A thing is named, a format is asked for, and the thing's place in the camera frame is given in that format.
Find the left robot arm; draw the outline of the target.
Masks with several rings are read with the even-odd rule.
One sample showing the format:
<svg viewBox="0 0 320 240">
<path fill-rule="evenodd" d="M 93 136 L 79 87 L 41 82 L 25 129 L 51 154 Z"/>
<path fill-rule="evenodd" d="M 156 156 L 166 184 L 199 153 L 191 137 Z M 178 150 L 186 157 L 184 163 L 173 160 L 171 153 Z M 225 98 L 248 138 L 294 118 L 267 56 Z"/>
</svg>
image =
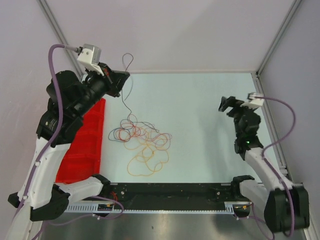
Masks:
<svg viewBox="0 0 320 240">
<path fill-rule="evenodd" d="M 85 114 L 104 95 L 119 97 L 130 77 L 127 71 L 111 70 L 99 63 L 102 74 L 87 71 L 81 82 L 71 70 L 53 74 L 46 91 L 49 95 L 47 111 L 42 115 L 37 130 L 37 149 L 33 165 L 24 187 L 8 197 L 18 212 L 27 207 L 32 222 L 58 218 L 71 201 L 71 194 L 60 189 L 54 181 L 61 162 L 83 126 Z"/>
</svg>

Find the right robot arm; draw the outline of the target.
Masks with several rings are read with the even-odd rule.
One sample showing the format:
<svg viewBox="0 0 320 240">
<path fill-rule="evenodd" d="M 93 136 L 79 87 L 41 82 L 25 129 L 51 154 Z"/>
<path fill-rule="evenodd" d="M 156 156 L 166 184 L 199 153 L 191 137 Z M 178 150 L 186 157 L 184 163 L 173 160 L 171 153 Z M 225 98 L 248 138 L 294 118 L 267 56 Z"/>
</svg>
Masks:
<svg viewBox="0 0 320 240">
<path fill-rule="evenodd" d="M 258 184 L 251 176 L 235 177 L 230 194 L 237 201 L 249 199 L 253 208 L 263 211 L 263 221 L 273 234 L 283 233 L 290 237 L 295 230 L 310 226 L 309 194 L 303 185 L 293 183 L 277 170 L 266 155 L 267 149 L 279 144 L 292 133 L 296 120 L 292 120 L 289 131 L 279 140 L 267 146 L 263 146 L 259 140 L 261 117 L 256 110 L 266 100 L 267 96 L 256 92 L 249 93 L 247 101 L 234 96 L 221 98 L 219 112 L 231 109 L 227 116 L 233 118 L 234 151 L 262 182 Z"/>
</svg>

